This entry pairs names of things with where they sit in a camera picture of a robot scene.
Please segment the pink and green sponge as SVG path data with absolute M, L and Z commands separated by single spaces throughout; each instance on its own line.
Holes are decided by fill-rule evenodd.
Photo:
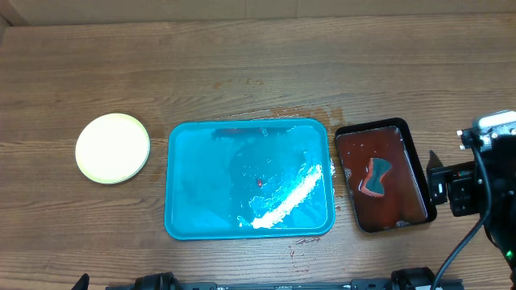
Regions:
M 359 190 L 370 197 L 383 197 L 385 195 L 382 180 L 391 170 L 392 164 L 382 158 L 370 158 L 366 167 L 366 177 L 360 182 Z

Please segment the yellow plate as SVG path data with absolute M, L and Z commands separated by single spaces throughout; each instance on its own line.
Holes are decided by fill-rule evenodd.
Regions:
M 75 159 L 81 173 L 99 184 L 131 179 L 146 164 L 151 141 L 144 125 L 128 114 L 105 114 L 80 133 Z

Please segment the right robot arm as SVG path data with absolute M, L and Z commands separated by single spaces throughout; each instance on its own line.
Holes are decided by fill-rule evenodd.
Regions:
M 442 288 L 441 280 L 452 261 L 479 230 L 501 252 L 515 281 L 515 138 L 503 137 L 491 149 L 482 151 L 481 143 L 469 139 L 464 145 L 473 160 L 443 166 L 430 151 L 427 183 L 436 204 L 450 203 L 454 216 L 478 214 L 479 220 L 462 238 L 440 266 L 431 289 Z

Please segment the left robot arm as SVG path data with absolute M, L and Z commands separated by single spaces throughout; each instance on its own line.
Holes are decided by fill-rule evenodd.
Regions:
M 106 290 L 182 290 L 182 286 L 172 272 L 164 272 L 137 278 L 133 284 L 106 286 Z

